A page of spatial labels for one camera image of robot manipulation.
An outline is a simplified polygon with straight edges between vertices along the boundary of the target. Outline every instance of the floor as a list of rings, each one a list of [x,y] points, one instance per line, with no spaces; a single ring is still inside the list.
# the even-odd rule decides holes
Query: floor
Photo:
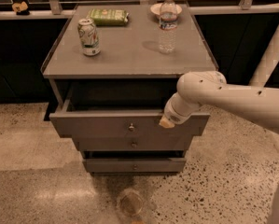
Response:
[[[43,121],[47,105],[0,105],[0,223],[246,224],[279,213],[279,135],[204,106],[211,118],[183,172],[92,176]]]

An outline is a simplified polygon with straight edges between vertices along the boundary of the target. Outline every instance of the bowl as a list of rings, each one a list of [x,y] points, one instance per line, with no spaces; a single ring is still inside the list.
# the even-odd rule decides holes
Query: bowl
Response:
[[[162,3],[159,4],[154,4],[153,6],[150,7],[150,11],[157,16],[157,18],[160,17],[160,6]],[[182,12],[182,7],[176,4],[176,10],[177,10],[177,15],[179,15]]]

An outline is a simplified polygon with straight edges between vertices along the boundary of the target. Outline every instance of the clear water bottle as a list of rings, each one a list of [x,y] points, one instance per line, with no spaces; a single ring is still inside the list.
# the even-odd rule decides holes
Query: clear water bottle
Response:
[[[161,53],[171,53],[175,48],[177,9],[174,0],[165,0],[160,6],[160,39],[159,49]]]

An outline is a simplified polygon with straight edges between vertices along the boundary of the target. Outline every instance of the silver can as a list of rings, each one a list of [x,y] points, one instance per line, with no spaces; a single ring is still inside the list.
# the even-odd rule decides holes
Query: silver can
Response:
[[[94,56],[100,52],[99,36],[93,19],[81,19],[77,26],[83,53]]]

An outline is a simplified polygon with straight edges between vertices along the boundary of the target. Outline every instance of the gray table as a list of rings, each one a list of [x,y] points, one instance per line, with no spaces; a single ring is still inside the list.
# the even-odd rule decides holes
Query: gray table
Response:
[[[195,23],[183,6],[175,52],[167,55],[158,51],[150,6],[94,7],[125,9],[130,20],[125,27],[98,27],[101,53],[88,57],[77,22],[91,7],[77,8],[44,71],[60,104],[50,115],[55,129],[72,137],[90,172],[181,171],[192,137],[202,134],[209,116],[196,113],[165,130],[158,125],[159,103],[182,74],[215,70]]]

